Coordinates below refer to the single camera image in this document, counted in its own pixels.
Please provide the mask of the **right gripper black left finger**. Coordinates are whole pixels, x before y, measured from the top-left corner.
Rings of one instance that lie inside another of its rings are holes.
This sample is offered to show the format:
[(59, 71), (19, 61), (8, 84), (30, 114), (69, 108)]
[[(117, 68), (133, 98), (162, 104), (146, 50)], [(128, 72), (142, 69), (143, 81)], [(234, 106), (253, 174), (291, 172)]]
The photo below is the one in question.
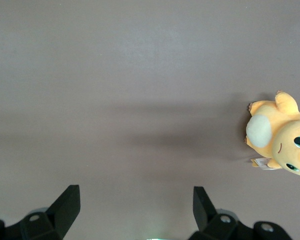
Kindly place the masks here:
[(0, 240), (62, 240), (80, 210), (80, 187), (69, 185), (45, 211), (30, 213), (10, 226), (0, 219)]

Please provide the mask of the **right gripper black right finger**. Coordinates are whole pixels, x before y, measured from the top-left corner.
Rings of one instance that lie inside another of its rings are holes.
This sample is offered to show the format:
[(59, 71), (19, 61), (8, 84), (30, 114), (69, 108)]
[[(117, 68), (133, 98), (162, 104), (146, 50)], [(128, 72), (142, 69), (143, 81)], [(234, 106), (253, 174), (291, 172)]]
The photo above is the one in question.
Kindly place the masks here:
[(216, 209), (202, 186), (193, 188), (192, 211), (198, 231), (191, 240), (290, 240), (278, 224), (257, 221), (250, 228), (229, 210)]

